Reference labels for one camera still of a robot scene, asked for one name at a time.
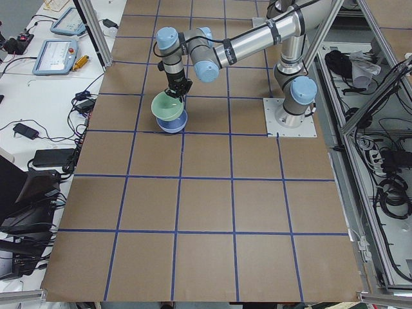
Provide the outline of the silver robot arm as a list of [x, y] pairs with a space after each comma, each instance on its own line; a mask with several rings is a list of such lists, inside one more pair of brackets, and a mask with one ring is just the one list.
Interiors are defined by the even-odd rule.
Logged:
[[335, 4], [335, 1], [291, 1], [283, 13], [267, 14], [261, 25], [221, 41], [212, 38], [208, 27], [185, 32], [173, 27], [161, 28], [156, 34], [153, 52], [161, 58], [158, 69], [165, 72], [168, 80], [162, 94], [182, 102], [189, 92], [192, 81], [185, 75], [184, 55], [192, 61], [197, 78], [209, 83], [218, 78], [221, 69], [281, 44], [281, 57], [274, 70], [285, 99], [277, 108], [275, 118], [283, 127], [299, 127], [309, 116], [306, 110], [317, 94], [316, 83], [303, 75], [308, 65], [308, 61], [303, 60], [304, 36], [330, 16]]

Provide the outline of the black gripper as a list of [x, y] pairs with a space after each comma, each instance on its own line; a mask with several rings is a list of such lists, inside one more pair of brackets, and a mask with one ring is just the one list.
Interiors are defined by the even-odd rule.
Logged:
[[180, 102], [185, 102], [186, 94], [190, 91], [192, 80], [185, 76], [184, 72], [166, 73], [168, 80], [168, 88], [165, 94], [172, 98], [178, 98], [180, 95]]

